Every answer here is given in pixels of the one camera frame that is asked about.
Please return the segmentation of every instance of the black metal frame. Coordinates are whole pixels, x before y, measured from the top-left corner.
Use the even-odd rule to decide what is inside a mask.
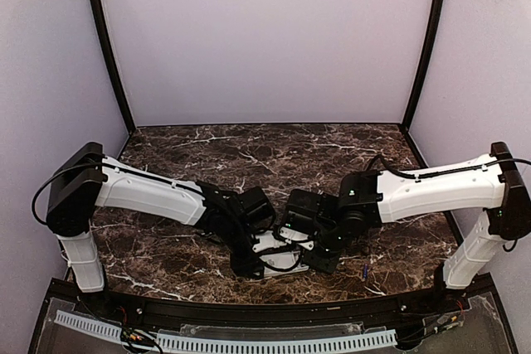
[[[511,352],[518,353],[499,295],[490,274],[475,277],[466,290],[468,297],[491,292],[499,311]],[[37,352],[38,339],[45,322],[51,298],[59,298],[76,305],[76,311],[87,313],[86,305],[78,301],[79,290],[70,282],[53,279],[46,292],[35,326],[28,353]],[[387,329],[418,328],[422,315],[407,314],[409,303],[425,300],[430,289],[400,293],[379,298],[364,298],[337,303],[317,304],[269,304],[237,305],[190,303],[156,298],[145,298],[126,293],[108,292],[106,298],[123,305],[128,314],[130,326],[157,331],[161,328],[178,331],[182,325],[208,325],[223,327],[304,327],[363,322],[365,328],[385,326]],[[98,312],[99,306],[91,308]],[[446,311],[457,311],[458,307]]]
[[[98,37],[100,39],[101,52],[105,59],[105,65],[107,66],[107,72],[109,73],[110,83],[113,86],[114,96],[118,102],[120,113],[124,119],[125,127],[129,134],[132,134],[136,126],[134,125],[133,115],[131,109],[127,103],[124,87],[119,77],[118,66],[116,65],[116,59],[114,58],[113,48],[110,44],[109,31],[107,30],[107,24],[105,23],[105,15],[101,0],[90,0],[90,6],[92,7],[92,15],[94,17],[94,23]]]
[[[421,58],[417,67],[417,73],[415,75],[412,92],[407,103],[406,113],[404,114],[401,124],[405,130],[408,130],[412,125],[412,120],[415,116],[415,111],[417,110],[418,102],[421,97],[422,86],[424,85],[427,69],[430,64],[431,52],[433,50],[437,28],[439,26],[442,3],[443,0],[431,1],[430,16],[428,19],[424,44],[422,46]],[[107,71],[109,72],[114,95],[116,97],[116,101],[118,102],[125,126],[127,127],[129,134],[132,134],[135,131],[136,126],[134,124],[133,115],[131,114],[131,109],[127,102],[124,87],[119,77],[118,67],[116,65],[116,59],[114,57],[114,52],[110,42],[109,31],[105,22],[105,14],[101,0],[90,0],[90,5],[92,7],[94,22],[98,32],[98,37],[100,39],[101,51],[105,58],[105,64],[107,65]]]
[[[406,113],[402,121],[402,127],[408,130],[412,126],[413,117],[417,110],[418,101],[421,98],[422,87],[426,79],[428,66],[430,65],[431,52],[435,44],[437,28],[439,27],[439,19],[441,18],[443,0],[432,0],[430,17],[428,19],[428,26],[426,29],[426,36],[424,37],[424,45],[422,46],[421,59],[418,62],[417,74],[413,82],[412,93],[407,103]]]

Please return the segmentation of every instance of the robotic arm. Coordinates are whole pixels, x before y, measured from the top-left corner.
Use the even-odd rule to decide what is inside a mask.
[[[347,175],[339,196],[293,191],[277,235],[306,248],[303,263],[332,273],[342,249],[368,228],[436,211],[483,208],[435,275],[439,289],[465,289],[505,242],[531,231],[529,194],[504,143],[454,165],[413,172],[387,168]]]
[[[87,143],[49,183],[46,224],[60,240],[83,292],[99,292],[105,286],[90,232],[95,206],[142,211],[216,234],[231,250],[231,268],[238,276],[263,278],[296,261],[292,252],[258,255],[260,244],[272,237],[256,226],[266,219],[275,221],[275,210],[259,187],[236,194],[205,182],[160,177],[106,157],[98,143]],[[286,243],[276,241],[263,249],[274,246]],[[292,271],[307,268],[297,264]]]
[[[96,206],[142,211],[214,233],[231,250],[234,273],[258,279],[308,267],[332,273],[342,250],[369,228],[480,207],[474,229],[435,275],[439,289],[464,289],[505,242],[531,231],[529,194],[504,143],[469,162],[413,172],[382,162],[385,172],[348,174],[338,196],[293,190],[283,220],[270,231],[275,211],[259,187],[236,194],[205,182],[160,177],[106,157],[100,144],[88,143],[47,182],[46,224],[61,241],[83,292],[105,286],[90,232]],[[267,219],[270,227],[257,227]]]

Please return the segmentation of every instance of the marble table surface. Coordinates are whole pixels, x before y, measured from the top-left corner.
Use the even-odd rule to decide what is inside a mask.
[[[402,170],[417,167],[393,124],[141,128],[120,161],[238,192],[263,187],[280,219],[291,190],[337,195],[343,176],[377,153]],[[92,224],[111,289],[204,303],[321,303],[428,288],[435,267],[456,249],[442,214],[416,216],[371,230],[345,250],[332,275],[309,270],[256,281],[235,277],[223,245],[176,221],[105,208]]]

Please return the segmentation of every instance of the lavender wall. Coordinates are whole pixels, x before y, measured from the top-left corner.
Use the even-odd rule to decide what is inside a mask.
[[[125,139],[89,0],[0,0],[1,353],[27,351],[50,278],[65,271],[32,219],[34,191],[85,142],[116,154]]]
[[[445,0],[412,136],[432,166],[505,141],[531,158],[531,0]],[[531,174],[524,174],[531,187]],[[456,212],[467,233],[477,211]],[[531,352],[531,237],[489,267],[521,353]]]
[[[139,125],[398,122],[431,0],[104,0]]]

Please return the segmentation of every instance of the wire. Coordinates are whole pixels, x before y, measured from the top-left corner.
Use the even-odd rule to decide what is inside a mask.
[[[151,337],[151,336],[148,335],[148,334],[144,334],[144,333],[142,333],[141,331],[139,331],[139,330],[137,330],[137,329],[130,329],[130,331],[133,332],[133,333],[135,333],[135,334],[137,334],[137,335],[140,335],[141,337],[143,337],[143,338],[145,338],[145,339],[147,339],[150,343],[153,344],[154,347],[157,348],[157,350],[158,350],[158,352],[159,352],[160,354],[164,354],[163,349],[162,349],[161,346],[155,341],[155,339],[154,339],[153,337]]]
[[[266,231],[271,229],[271,227],[275,224],[275,221],[276,221],[276,213],[273,213],[273,216],[271,216],[271,221],[269,222],[267,227],[262,227],[262,228],[259,228],[258,230],[254,230],[252,231],[252,234],[259,235],[259,234],[265,233]]]
[[[435,319],[431,320],[431,322],[429,322],[428,324],[422,326],[420,329],[416,330],[415,332],[410,333],[409,335],[403,337],[402,339],[400,339],[399,342],[407,342],[406,339],[408,339],[409,337],[413,337],[413,336],[417,335],[417,334],[420,333],[420,332],[423,332],[424,329],[428,329],[431,325],[433,325],[433,324],[435,324],[436,322],[438,322],[439,319],[441,319],[441,317],[442,317],[443,315],[445,315],[445,314],[444,314],[444,313],[437,314],[437,317],[436,317]]]
[[[505,247],[505,244],[504,244],[504,251],[507,252],[507,253],[512,252],[514,250],[514,248],[516,247],[517,243],[518,243],[518,238],[516,240],[514,240],[513,246],[511,246],[508,249]]]
[[[456,302],[460,309],[460,315],[463,317],[463,320],[465,320],[465,308],[463,307],[463,303],[459,299],[457,299]]]
[[[48,180],[46,180],[46,182],[39,187],[39,189],[37,190],[37,192],[35,193],[32,199],[32,214],[33,214],[33,217],[35,217],[35,220],[37,220],[42,225],[46,225],[46,222],[43,219],[41,219],[41,217],[39,217],[39,215],[37,214],[37,210],[35,209],[35,207],[37,204],[37,199],[39,199],[39,196],[41,195],[41,193],[45,190],[46,187],[52,184],[57,178],[63,176],[64,174],[67,174],[68,172],[72,172],[73,170],[87,169],[89,167],[101,167],[101,166],[104,166],[102,162],[82,163],[81,165],[75,165],[72,167],[68,167],[66,169],[62,169],[56,174],[54,174],[52,177],[50,177]]]
[[[415,174],[411,174],[411,173],[400,172],[399,170],[397,170],[396,168],[391,166],[389,164],[389,162],[383,157],[383,155],[381,153],[379,153],[376,157],[371,159],[371,161],[369,162],[368,167],[366,168],[366,170],[369,170],[369,168],[372,167],[374,165],[374,163],[378,159],[380,160],[380,162],[382,162],[382,165],[385,167],[385,169],[388,172],[394,174],[395,176],[402,177],[402,178],[407,178],[407,179],[410,179],[410,180],[421,180],[422,178],[433,178],[433,177],[439,177],[439,176],[444,176],[444,175],[447,175],[447,174],[453,174],[453,173],[458,173],[458,172],[468,172],[468,171],[471,171],[471,170],[478,170],[478,169],[482,169],[483,167],[490,167],[490,166],[494,166],[494,165],[497,165],[497,164],[500,164],[500,163],[506,163],[506,162],[524,163],[526,165],[531,165],[531,161],[529,161],[528,159],[508,158],[508,159],[497,159],[495,161],[488,162],[488,163],[482,163],[480,165],[458,167],[458,168],[455,168],[455,169],[440,170],[438,172],[429,172],[429,173],[415,175]]]
[[[35,195],[33,196],[33,199],[32,199],[32,214],[33,214],[33,217],[35,218],[35,220],[37,220],[37,222],[39,222],[42,225],[47,225],[47,223],[41,217],[39,217],[39,215],[37,214],[37,210],[36,210],[37,200],[39,199],[39,196],[42,194],[42,192],[46,189],[46,187],[48,187],[50,184],[52,184],[57,178],[59,178],[61,176],[64,176],[65,174],[67,174],[69,172],[72,172],[74,170],[79,170],[79,169],[88,169],[89,167],[109,167],[111,169],[118,169],[121,172],[126,172],[126,173],[129,173],[129,174],[133,174],[135,176],[145,177],[145,178],[148,178],[149,180],[154,180],[156,182],[164,182],[164,183],[167,183],[169,185],[173,185],[175,187],[182,188],[183,190],[194,192],[194,193],[196,193],[196,194],[198,194],[198,195],[200,195],[200,196],[202,196],[203,198],[206,199],[205,194],[203,194],[199,190],[196,190],[194,188],[185,186],[183,184],[179,184],[179,183],[177,183],[177,182],[175,182],[174,180],[171,180],[171,179],[167,179],[167,178],[164,178],[164,177],[158,177],[158,176],[152,176],[150,174],[137,172],[135,170],[130,170],[128,168],[123,168],[123,167],[117,167],[117,166],[114,166],[114,165],[109,165],[108,163],[105,163],[105,162],[82,163],[82,164],[79,164],[79,165],[75,165],[75,166],[72,166],[72,167],[67,167],[66,169],[60,170],[59,172],[54,174],[52,177],[50,177],[48,180],[46,180],[44,182],[44,184],[42,184],[39,187],[39,189],[37,190],[37,192],[35,193]]]
[[[383,157],[383,155],[381,153],[379,153],[377,156],[375,156],[374,158],[372,158],[367,166],[365,167],[365,172],[371,170],[374,166],[374,164],[377,162],[378,159],[380,159],[380,157]]]
[[[81,300],[80,296],[77,296],[76,299],[77,299],[77,302],[78,302],[79,304],[81,304],[81,305],[85,308],[85,310],[86,310],[86,311],[87,311],[87,312],[88,312],[93,318],[97,319],[98,321],[100,321],[100,322],[102,322],[102,323],[109,323],[109,321],[104,320],[103,318],[98,317],[96,314],[94,314],[94,313],[92,312],[92,310],[90,310],[89,306],[87,306],[87,304],[86,304],[83,300]],[[164,354],[163,349],[162,349],[161,346],[156,342],[155,338],[153,338],[152,336],[150,336],[150,335],[148,335],[148,334],[143,333],[143,332],[140,331],[140,330],[133,329],[133,328],[131,328],[131,327],[126,327],[126,326],[125,326],[125,323],[127,322],[127,313],[126,313],[126,311],[125,311],[125,308],[123,308],[122,306],[120,306],[120,307],[118,307],[118,309],[124,314],[123,321],[122,321],[122,322],[119,322],[119,325],[122,327],[122,331],[123,331],[123,332],[126,332],[126,333],[128,333],[129,335],[132,334],[132,333],[135,333],[135,334],[137,334],[137,335],[140,335],[141,337],[143,337],[143,338],[149,340],[149,342],[150,342],[151,344],[153,344],[154,347],[157,348],[157,350],[160,352],[160,354]],[[128,339],[127,341],[125,341],[125,343],[127,343],[127,346],[128,346],[128,348],[126,348],[126,350],[128,350],[128,351],[130,351],[130,352],[132,352],[132,353],[134,353],[134,354],[144,352],[144,351],[139,351],[138,349],[136,349],[135,347],[133,347],[133,346],[131,345],[131,341],[130,341],[129,339]]]
[[[294,269],[296,269],[299,266],[301,261],[302,261],[302,255],[299,254],[299,258],[297,259],[297,261],[294,262],[293,265],[291,265],[287,269],[279,269],[278,267],[275,267],[274,265],[271,265],[271,264],[269,264],[269,263],[267,263],[267,262],[265,262],[264,260],[261,259],[261,262],[264,265],[264,267],[266,267],[267,269],[272,269],[273,271],[276,271],[277,273],[288,273],[290,271],[293,271]]]
[[[433,335],[435,335],[435,334],[436,334],[435,331],[431,331],[431,332],[427,333],[426,335],[421,336],[421,337],[419,337],[419,338],[417,338],[417,339],[401,340],[401,341],[399,341],[399,343],[414,343],[414,342],[422,342],[424,339],[427,339],[428,337],[433,336]]]

